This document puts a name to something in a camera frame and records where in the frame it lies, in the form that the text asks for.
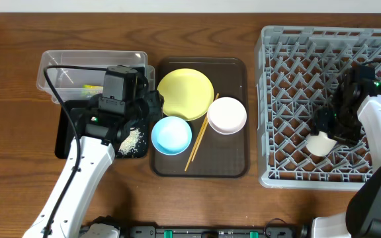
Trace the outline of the pink plastic bowl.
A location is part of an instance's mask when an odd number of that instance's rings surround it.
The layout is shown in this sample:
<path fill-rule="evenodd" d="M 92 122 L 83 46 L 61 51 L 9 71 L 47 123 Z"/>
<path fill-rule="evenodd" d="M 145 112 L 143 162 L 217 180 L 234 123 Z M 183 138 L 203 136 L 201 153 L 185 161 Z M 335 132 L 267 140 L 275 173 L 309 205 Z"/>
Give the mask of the pink plastic bowl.
<path fill-rule="evenodd" d="M 231 135 L 240 131 L 247 121 L 247 111 L 237 99 L 221 97 L 208 109 L 208 123 L 212 129 L 222 135 Z"/>

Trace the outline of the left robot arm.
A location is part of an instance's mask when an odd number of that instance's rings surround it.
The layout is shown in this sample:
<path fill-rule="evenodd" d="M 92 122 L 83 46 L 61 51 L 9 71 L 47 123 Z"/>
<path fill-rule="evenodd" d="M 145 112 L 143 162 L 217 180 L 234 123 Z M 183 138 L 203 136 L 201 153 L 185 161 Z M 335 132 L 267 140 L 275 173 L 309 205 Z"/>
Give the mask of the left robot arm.
<path fill-rule="evenodd" d="M 131 128 L 162 117 L 163 97 L 149 89 L 142 72 L 124 65 L 102 71 L 103 91 L 76 110 L 70 109 L 49 84 L 71 126 L 73 139 L 61 175 L 25 237 L 78 237 L 96 188 Z"/>

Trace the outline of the rice pile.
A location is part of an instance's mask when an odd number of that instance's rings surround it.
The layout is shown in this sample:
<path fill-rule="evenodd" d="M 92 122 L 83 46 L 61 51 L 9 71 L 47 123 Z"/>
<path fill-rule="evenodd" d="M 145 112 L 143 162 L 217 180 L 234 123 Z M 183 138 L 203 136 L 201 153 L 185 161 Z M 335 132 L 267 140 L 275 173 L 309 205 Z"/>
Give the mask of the rice pile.
<path fill-rule="evenodd" d="M 132 128 L 129 136 L 121 143 L 118 150 L 118 157 L 138 158 L 144 154 L 144 151 L 144 134 L 139 128 Z"/>

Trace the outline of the light blue bowl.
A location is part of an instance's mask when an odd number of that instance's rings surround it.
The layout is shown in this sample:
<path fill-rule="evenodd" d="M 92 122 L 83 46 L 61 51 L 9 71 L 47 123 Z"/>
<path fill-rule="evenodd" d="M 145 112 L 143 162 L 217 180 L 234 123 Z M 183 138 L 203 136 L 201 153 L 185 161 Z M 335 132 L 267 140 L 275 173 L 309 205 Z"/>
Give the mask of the light blue bowl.
<path fill-rule="evenodd" d="M 156 122 L 151 141 L 154 148 L 164 155 L 178 155 L 184 152 L 192 140 L 192 130 L 182 118 L 168 116 Z"/>

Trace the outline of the green snack wrapper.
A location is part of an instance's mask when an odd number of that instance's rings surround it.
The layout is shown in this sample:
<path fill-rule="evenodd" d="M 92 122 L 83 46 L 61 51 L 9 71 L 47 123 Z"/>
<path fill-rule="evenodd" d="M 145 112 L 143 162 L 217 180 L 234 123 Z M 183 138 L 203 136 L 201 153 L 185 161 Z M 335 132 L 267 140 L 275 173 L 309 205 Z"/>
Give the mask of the green snack wrapper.
<path fill-rule="evenodd" d="M 84 98 L 91 98 L 94 95 L 100 94 L 103 92 L 103 86 L 100 85 L 84 85 L 81 95 Z"/>

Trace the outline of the wooden chopstick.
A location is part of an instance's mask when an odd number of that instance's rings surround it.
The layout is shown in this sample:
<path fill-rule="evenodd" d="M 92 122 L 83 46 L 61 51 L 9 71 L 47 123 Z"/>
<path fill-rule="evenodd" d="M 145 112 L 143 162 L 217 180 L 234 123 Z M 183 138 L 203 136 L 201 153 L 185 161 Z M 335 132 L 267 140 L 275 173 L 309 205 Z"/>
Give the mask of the wooden chopstick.
<path fill-rule="evenodd" d="M 197 153 L 197 151 L 198 151 L 198 149 L 200 147 L 200 144 L 202 142 L 202 139 L 203 139 L 204 133 L 206 131 L 207 125 L 208 125 L 208 116 L 205 117 L 205 119 L 203 121 L 203 124 L 202 124 L 202 127 L 200 129 L 200 132 L 199 132 L 199 134 L 197 136 L 194 148 L 192 149 L 190 161 L 194 161 L 194 158 L 196 157 L 196 153 Z"/>
<path fill-rule="evenodd" d="M 189 156 L 189 159 L 188 159 L 187 164 L 185 166 L 184 172 L 187 172 L 189 165 L 194 161 L 194 158 L 196 156 L 196 153 L 198 151 L 200 143 L 203 139 L 203 136 L 204 136 L 204 133 L 206 131 L 207 126 L 208 126 L 208 114 L 206 114 L 204 121 L 201 125 L 200 131 L 196 137 L 196 141 L 195 141 L 194 146 L 192 148 L 192 151 L 190 153 L 190 156 Z"/>

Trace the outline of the white green cup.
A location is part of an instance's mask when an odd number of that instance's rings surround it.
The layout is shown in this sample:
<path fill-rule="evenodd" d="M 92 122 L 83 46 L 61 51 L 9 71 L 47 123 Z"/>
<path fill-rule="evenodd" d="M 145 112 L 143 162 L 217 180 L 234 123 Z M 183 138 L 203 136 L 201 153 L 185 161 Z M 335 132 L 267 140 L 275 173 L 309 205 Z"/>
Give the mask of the white green cup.
<path fill-rule="evenodd" d="M 318 135 L 308 135 L 306 142 L 307 150 L 317 157 L 328 155 L 337 143 L 334 139 L 330 139 L 325 132 L 319 132 Z"/>

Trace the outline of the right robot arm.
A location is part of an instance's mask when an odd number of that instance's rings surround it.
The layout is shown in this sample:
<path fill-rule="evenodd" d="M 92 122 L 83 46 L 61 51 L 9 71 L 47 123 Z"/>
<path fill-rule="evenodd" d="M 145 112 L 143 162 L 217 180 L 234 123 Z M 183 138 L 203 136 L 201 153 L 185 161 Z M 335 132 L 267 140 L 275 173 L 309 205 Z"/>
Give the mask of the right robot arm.
<path fill-rule="evenodd" d="M 315 111 L 306 148 L 326 156 L 338 143 L 356 145 L 361 132 L 367 137 L 373 174 L 345 212 L 314 219 L 309 237 L 381 237 L 381 82 L 370 61 L 351 68 L 330 105 Z"/>

